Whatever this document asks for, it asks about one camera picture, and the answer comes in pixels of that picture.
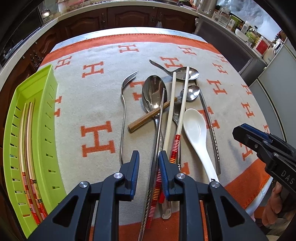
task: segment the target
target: green tray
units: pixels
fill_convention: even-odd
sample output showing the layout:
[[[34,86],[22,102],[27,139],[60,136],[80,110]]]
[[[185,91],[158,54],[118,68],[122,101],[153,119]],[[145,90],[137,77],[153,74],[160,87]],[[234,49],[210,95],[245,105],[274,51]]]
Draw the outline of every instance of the green tray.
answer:
[[[26,237],[37,227],[22,183],[19,162],[19,127],[25,103],[35,106],[32,122],[33,163],[39,192],[47,213],[66,196],[59,171],[54,135],[54,108],[57,81],[52,65],[27,78],[15,90],[4,131],[3,164],[9,199]]]

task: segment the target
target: table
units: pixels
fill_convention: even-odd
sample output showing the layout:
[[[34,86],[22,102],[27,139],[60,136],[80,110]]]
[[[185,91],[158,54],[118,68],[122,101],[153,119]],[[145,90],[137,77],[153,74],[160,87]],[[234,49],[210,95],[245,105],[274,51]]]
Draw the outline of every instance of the table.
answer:
[[[120,89],[123,79],[138,70],[125,88],[126,126],[142,116],[141,88],[150,75],[160,76],[170,96],[172,78],[152,66],[152,59],[174,70],[191,66],[200,72],[198,84],[211,114],[221,160],[220,183],[252,214],[260,204],[271,178],[256,153],[233,140],[234,127],[248,123],[269,131],[251,91],[229,62],[202,38],[161,28],[117,28],[84,34],[57,44],[42,67],[52,64],[58,82],[55,105],[55,136],[59,167],[69,193],[80,181],[95,183],[120,168],[119,145],[123,106]],[[177,82],[176,95],[183,88]],[[186,104],[204,114],[199,99]],[[170,145],[176,127],[172,126]],[[132,151],[140,152],[140,170],[135,199],[120,204],[121,240],[137,240],[144,208],[155,137],[154,123],[130,134],[125,130],[123,160]],[[182,132],[182,169],[196,181],[207,183],[198,156]],[[209,132],[207,149],[214,161]],[[156,236],[178,239],[178,203],[172,205],[170,219],[162,220],[158,210],[143,240]]]

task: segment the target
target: screw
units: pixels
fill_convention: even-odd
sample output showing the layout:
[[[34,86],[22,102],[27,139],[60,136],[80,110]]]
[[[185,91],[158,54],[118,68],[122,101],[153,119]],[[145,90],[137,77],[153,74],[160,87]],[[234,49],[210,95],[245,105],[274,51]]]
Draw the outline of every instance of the screw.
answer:
[[[212,182],[211,182],[211,186],[212,186],[213,188],[218,188],[218,187],[220,186],[220,183],[218,183],[218,182],[216,182],[216,181],[212,181]]]
[[[177,174],[178,179],[184,179],[185,177],[186,177],[186,175],[184,173],[178,173]]]
[[[117,173],[115,173],[114,175],[113,175],[116,179],[120,179],[120,178],[122,178],[122,173],[120,173],[120,172],[117,172]]]
[[[88,185],[87,181],[82,181],[81,183],[79,183],[79,187],[81,187],[81,188],[86,188],[87,185]]]

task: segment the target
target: orange border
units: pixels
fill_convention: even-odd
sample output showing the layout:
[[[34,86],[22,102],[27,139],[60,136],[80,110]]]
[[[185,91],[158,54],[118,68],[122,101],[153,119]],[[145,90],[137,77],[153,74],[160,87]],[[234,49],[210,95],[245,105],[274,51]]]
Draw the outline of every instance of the orange border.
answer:
[[[89,48],[109,45],[109,44],[119,44],[119,43],[137,43],[137,42],[154,42],[154,43],[172,43],[177,45],[185,45],[196,47],[199,49],[208,50],[216,54],[220,54],[218,50],[214,48],[213,45],[205,42],[201,42],[195,39],[189,39],[181,36],[168,35],[168,34],[118,34],[110,35],[104,37],[98,37],[93,39],[83,40],[74,44],[67,45],[60,49],[57,49],[49,53],[41,65],[47,64],[48,62],[57,60],[66,55],[70,55],[82,50]]]
[[[263,186],[269,179],[265,172],[265,163],[260,159],[255,160],[241,175],[225,186],[225,189],[234,199],[246,208],[259,194]],[[141,223],[132,223],[119,226],[119,241],[137,241]],[[93,237],[93,227],[91,228],[90,241]],[[149,230],[145,230],[143,241],[151,240],[178,241],[179,238],[179,212],[164,220],[155,218]]]

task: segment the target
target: wooden handle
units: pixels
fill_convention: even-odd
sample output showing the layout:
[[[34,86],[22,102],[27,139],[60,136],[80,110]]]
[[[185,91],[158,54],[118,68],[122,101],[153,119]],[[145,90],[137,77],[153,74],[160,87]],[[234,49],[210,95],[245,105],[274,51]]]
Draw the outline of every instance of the wooden handle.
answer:
[[[164,103],[163,108],[167,108],[170,105],[170,101],[167,101]],[[154,109],[153,111],[148,112],[146,115],[140,117],[139,119],[135,120],[133,123],[128,125],[128,131],[130,133],[133,133],[136,129],[138,129],[140,126],[145,124],[149,119],[159,114],[160,107]]]

